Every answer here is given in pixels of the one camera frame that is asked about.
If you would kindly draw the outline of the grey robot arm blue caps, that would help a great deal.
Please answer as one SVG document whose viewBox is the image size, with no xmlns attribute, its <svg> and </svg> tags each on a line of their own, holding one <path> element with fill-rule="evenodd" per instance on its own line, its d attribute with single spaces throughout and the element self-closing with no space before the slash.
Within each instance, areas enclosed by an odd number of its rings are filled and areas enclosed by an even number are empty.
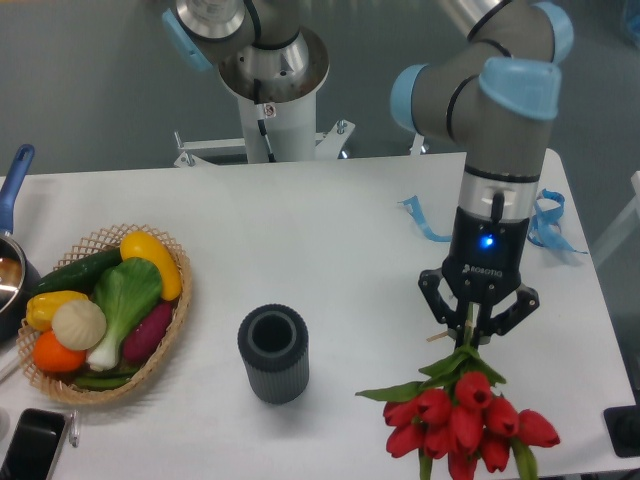
<svg viewBox="0 0 640 480">
<path fill-rule="evenodd" d="M 566 13 L 549 2 L 445 1 L 468 40 L 446 64 L 402 71 L 390 94 L 395 122 L 466 153 L 448 256 L 420 289 L 458 344 L 504 335 L 539 304 L 520 261 L 533 229 L 538 182 L 572 48 Z M 175 1 L 168 37 L 197 70 L 216 67 L 237 98 L 252 163 L 317 160 L 316 92 L 329 69 L 295 1 Z"/>
</svg>

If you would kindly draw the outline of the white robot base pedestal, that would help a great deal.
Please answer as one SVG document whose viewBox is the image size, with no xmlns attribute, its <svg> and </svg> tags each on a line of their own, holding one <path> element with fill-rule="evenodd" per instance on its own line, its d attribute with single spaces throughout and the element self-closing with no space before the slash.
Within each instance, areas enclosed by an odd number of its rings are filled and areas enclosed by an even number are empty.
<svg viewBox="0 0 640 480">
<path fill-rule="evenodd" d="M 204 166 L 207 159 L 232 155 L 248 163 L 348 157 L 354 123 L 340 119 L 326 132 L 316 129 L 316 94 L 328 76 L 329 57 L 313 31 L 302 27 L 279 49 L 247 46 L 215 69 L 237 101 L 243 136 L 184 142 L 175 133 L 176 166 Z"/>
</svg>

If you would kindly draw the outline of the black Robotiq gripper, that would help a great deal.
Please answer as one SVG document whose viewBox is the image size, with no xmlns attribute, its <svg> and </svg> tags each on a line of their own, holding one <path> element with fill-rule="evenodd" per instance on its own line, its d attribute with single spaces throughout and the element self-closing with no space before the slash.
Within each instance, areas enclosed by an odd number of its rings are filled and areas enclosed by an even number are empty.
<svg viewBox="0 0 640 480">
<path fill-rule="evenodd" d="M 493 335 L 508 334 L 540 306 L 538 292 L 520 285 L 519 266 L 529 221 L 504 218 L 503 192 L 491 194 L 489 200 L 488 216 L 461 207 L 456 210 L 449 255 L 442 272 L 423 270 L 418 279 L 418 287 L 434 318 L 447 327 L 447 334 L 454 340 L 464 339 L 468 305 L 479 304 L 475 345 L 489 343 Z M 456 309 L 440 293 L 443 276 L 457 300 Z M 514 291 L 516 301 L 493 316 L 493 307 Z"/>
</svg>

